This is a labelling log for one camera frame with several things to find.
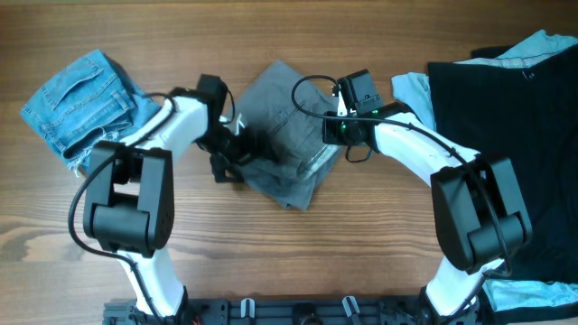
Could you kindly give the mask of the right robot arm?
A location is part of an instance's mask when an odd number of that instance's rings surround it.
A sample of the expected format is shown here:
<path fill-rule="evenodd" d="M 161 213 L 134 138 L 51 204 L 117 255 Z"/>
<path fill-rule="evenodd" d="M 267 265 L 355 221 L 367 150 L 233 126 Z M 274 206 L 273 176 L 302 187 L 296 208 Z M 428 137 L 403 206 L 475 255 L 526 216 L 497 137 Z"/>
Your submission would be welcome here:
<path fill-rule="evenodd" d="M 403 103 L 385 104 L 368 70 L 336 79 L 332 92 L 339 104 L 324 115 L 324 142 L 366 144 L 430 187 L 443 260 L 425 297 L 439 320 L 457 319 L 488 278 L 510 276 L 513 255 L 532 237 L 511 161 L 448 140 Z"/>

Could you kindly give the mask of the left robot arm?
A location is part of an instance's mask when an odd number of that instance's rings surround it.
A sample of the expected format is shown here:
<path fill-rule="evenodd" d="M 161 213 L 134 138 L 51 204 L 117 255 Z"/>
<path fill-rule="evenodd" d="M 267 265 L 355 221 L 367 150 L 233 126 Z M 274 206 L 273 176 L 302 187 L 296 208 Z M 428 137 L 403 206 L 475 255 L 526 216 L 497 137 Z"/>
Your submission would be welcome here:
<path fill-rule="evenodd" d="M 222 119 L 232 98 L 218 77 L 203 75 L 196 88 L 174 88 L 163 110 L 127 144 L 100 141 L 78 199 L 85 200 L 83 229 L 98 241 L 95 255 L 117 260 L 135 301 L 105 306 L 106 324 L 200 324 L 200 313 L 176 276 L 166 247 L 174 210 L 173 166 L 192 145 L 209 153 L 217 182 L 241 182 L 237 168 L 273 157 L 263 133 Z"/>

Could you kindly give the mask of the grey shorts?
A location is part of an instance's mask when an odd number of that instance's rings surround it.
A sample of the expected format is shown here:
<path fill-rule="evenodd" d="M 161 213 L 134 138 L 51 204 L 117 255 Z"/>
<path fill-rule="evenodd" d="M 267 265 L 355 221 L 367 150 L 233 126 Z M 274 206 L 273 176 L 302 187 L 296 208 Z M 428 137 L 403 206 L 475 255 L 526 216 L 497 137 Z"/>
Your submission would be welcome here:
<path fill-rule="evenodd" d="M 307 209 L 315 189 L 340 157 L 322 140 L 322 121 L 294 107 L 291 92 L 302 76 L 285 62 L 269 65 L 236 102 L 238 120 L 263 131 L 277 162 L 256 159 L 239 166 L 245 183 L 283 208 Z"/>

